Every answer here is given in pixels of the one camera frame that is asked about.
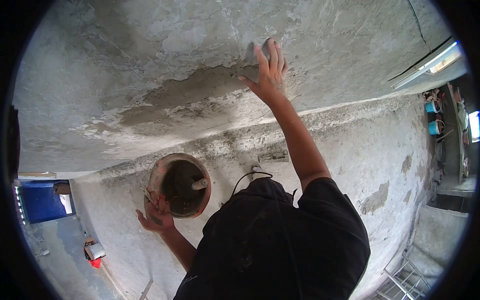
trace wooden plank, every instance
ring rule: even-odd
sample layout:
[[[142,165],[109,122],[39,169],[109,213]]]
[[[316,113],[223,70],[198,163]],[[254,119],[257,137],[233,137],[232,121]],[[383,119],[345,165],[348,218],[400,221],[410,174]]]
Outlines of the wooden plank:
[[[450,98],[452,99],[452,104],[453,104],[453,109],[455,111],[455,117],[456,117],[456,128],[458,129],[458,148],[460,151],[460,168],[459,168],[459,173],[458,173],[458,183],[461,184],[463,181],[463,160],[464,160],[464,151],[463,151],[463,132],[461,129],[461,123],[460,123],[460,117],[458,116],[458,109],[456,107],[456,101],[455,101],[455,96],[453,93],[453,89],[451,87],[450,82],[447,82],[447,87],[448,91],[450,92]]]

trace mortar bucket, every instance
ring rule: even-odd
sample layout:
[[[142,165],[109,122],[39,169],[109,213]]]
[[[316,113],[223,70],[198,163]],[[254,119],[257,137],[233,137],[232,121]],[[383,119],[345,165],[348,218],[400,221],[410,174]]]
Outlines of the mortar bucket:
[[[427,112],[437,113],[442,109],[442,103],[440,102],[440,105],[437,109],[434,101],[428,102],[427,104],[425,104],[425,109],[427,110]]]
[[[428,123],[428,132],[430,135],[437,135],[441,134],[445,130],[445,123],[443,123],[441,120],[435,120],[430,123]]]

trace black t-shirt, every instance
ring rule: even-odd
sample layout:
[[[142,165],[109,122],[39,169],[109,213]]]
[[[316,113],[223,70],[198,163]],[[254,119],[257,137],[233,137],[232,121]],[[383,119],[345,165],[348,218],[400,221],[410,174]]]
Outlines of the black t-shirt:
[[[368,235],[329,178],[298,201],[259,178],[208,220],[175,300],[347,299],[363,275]]]

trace cement-covered hand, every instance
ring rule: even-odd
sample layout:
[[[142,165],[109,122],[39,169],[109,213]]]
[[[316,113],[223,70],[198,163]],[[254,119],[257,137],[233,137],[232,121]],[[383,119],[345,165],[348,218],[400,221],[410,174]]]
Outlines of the cement-covered hand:
[[[145,214],[140,210],[137,212],[138,220],[142,226],[149,231],[153,231],[159,234],[163,234],[169,229],[174,229],[173,216],[170,213],[170,204],[166,203],[162,199],[155,199],[154,203],[151,203],[146,196],[144,196]]]
[[[262,101],[270,105],[279,97],[284,97],[283,76],[287,73],[288,63],[282,54],[279,43],[271,38],[268,39],[267,44],[270,61],[267,60],[260,46],[254,47],[260,73],[258,82],[254,82],[245,76],[239,76],[239,79]]]

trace clay pot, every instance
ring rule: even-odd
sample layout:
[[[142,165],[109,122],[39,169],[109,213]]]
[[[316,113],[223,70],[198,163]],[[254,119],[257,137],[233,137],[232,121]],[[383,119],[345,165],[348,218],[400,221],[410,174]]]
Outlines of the clay pot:
[[[207,179],[207,187],[194,190],[192,184],[201,179]],[[212,191],[210,176],[203,164],[185,153],[173,153],[159,159],[150,174],[150,188],[159,199],[170,203],[170,211],[178,219],[199,216]]]

